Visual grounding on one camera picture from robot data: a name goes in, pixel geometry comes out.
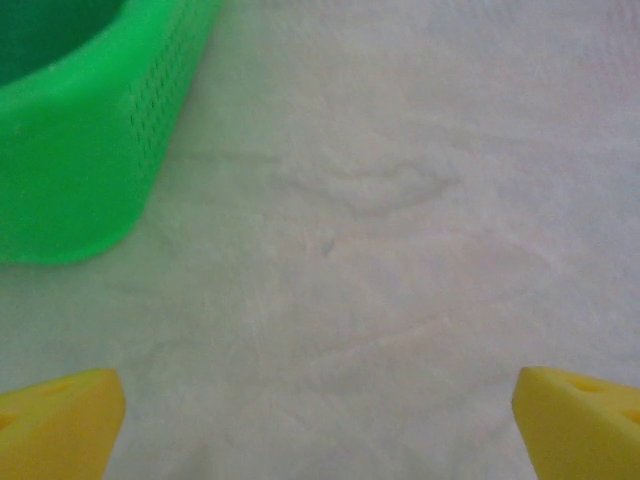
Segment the yellow plastic piece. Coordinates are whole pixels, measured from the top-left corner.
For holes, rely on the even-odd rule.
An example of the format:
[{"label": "yellow plastic piece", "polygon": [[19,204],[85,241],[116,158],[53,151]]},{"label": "yellow plastic piece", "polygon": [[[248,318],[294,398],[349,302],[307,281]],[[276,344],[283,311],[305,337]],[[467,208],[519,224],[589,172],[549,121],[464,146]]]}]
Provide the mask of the yellow plastic piece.
[{"label": "yellow plastic piece", "polygon": [[513,412],[540,480],[640,479],[640,390],[523,368]]},{"label": "yellow plastic piece", "polygon": [[0,395],[0,479],[101,479],[124,413],[115,370]]}]

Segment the white carpet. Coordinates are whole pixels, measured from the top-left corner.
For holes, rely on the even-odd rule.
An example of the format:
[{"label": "white carpet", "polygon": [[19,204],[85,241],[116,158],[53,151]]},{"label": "white carpet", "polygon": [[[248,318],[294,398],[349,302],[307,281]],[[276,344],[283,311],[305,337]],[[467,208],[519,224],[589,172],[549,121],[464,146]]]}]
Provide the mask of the white carpet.
[{"label": "white carpet", "polygon": [[640,385],[636,0],[228,0],[146,214],[0,275],[106,480],[533,479],[520,367]]}]

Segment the green plastic basket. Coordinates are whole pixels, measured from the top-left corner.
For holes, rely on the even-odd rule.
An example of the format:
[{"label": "green plastic basket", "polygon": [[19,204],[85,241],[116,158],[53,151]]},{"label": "green plastic basket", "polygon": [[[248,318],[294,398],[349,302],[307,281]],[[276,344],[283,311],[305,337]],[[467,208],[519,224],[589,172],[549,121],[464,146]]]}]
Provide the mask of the green plastic basket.
[{"label": "green plastic basket", "polygon": [[0,262],[129,232],[220,1],[0,0]]}]

